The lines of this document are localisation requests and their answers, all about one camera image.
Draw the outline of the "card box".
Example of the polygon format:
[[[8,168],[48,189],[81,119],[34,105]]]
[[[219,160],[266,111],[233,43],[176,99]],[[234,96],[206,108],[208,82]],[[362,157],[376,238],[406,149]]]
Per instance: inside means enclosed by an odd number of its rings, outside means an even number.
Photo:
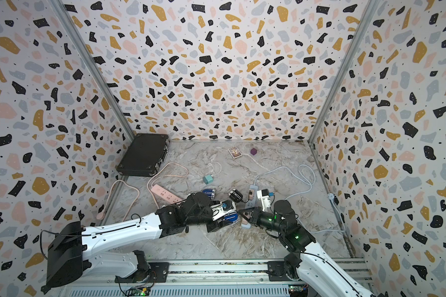
[[[233,159],[236,159],[236,158],[239,158],[239,157],[242,156],[241,151],[240,151],[239,148],[236,147],[236,146],[229,147],[229,148],[228,148],[228,152],[230,153],[230,155],[231,155],[231,157],[232,157]]]

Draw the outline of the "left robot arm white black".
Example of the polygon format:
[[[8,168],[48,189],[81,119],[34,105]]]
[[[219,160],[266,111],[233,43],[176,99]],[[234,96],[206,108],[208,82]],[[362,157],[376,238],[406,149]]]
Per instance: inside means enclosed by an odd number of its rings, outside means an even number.
[[[112,249],[138,241],[157,240],[183,233],[192,225],[206,225],[214,232],[231,224],[225,220],[235,214],[235,202],[212,200],[205,193],[197,192],[155,212],[104,226],[84,227],[72,222],[55,233],[48,246],[47,278],[41,288],[48,293],[53,288],[73,283],[85,275],[115,276],[115,282],[154,283],[159,278],[143,251],[128,254],[112,253]]]

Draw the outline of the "grey-blue power strip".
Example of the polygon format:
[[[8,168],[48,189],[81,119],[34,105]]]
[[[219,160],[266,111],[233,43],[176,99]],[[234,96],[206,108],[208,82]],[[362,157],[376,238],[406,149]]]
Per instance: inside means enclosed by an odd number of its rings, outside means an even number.
[[[256,194],[257,191],[258,191],[258,186],[254,185],[254,184],[249,186],[248,201],[245,203],[246,209],[256,206],[256,203],[258,201],[257,194]],[[251,228],[251,225],[249,224],[249,222],[247,220],[242,219],[241,227],[245,228],[245,229],[249,229],[249,228]]]

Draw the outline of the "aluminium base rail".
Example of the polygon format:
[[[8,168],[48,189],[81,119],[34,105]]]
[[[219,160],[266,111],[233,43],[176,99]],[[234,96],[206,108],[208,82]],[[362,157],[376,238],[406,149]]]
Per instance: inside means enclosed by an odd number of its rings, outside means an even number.
[[[320,297],[305,282],[276,278],[280,259],[151,261],[155,282],[118,284],[113,276],[83,277],[59,297]]]

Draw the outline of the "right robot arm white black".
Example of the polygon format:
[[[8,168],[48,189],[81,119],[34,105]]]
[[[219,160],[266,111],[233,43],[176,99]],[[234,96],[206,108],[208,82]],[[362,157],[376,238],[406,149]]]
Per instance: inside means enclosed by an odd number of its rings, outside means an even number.
[[[284,274],[289,278],[305,282],[321,297],[374,296],[345,272],[298,222],[289,201],[275,202],[271,212],[252,207],[239,210],[238,214],[253,226],[278,233],[279,242],[289,251],[284,258]]]

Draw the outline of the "blue shaver with white stripes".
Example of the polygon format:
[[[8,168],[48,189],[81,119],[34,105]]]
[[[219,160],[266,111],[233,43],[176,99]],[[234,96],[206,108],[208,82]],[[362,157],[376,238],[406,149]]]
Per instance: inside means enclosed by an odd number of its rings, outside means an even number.
[[[216,195],[216,191],[214,189],[203,189],[202,193],[206,194],[211,199],[214,199]]]

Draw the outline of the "black briefcase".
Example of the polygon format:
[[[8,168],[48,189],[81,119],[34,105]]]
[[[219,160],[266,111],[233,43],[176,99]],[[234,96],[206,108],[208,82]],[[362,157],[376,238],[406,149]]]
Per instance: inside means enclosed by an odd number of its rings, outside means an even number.
[[[137,134],[116,167],[123,176],[155,176],[168,154],[167,134]]]

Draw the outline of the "teal USB charger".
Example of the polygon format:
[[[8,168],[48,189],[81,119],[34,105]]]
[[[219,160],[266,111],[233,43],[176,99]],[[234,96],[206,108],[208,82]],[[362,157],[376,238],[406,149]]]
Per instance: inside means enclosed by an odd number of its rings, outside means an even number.
[[[208,174],[206,176],[203,177],[203,182],[204,184],[210,184],[214,181],[213,175]]]

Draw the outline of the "pink power strip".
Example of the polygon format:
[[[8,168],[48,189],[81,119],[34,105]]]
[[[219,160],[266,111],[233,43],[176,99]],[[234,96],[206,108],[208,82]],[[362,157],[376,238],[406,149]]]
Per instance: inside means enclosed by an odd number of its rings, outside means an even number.
[[[155,194],[157,197],[165,200],[169,204],[176,204],[182,202],[182,199],[174,195],[170,191],[164,189],[160,185],[156,184],[151,188],[151,193]]]

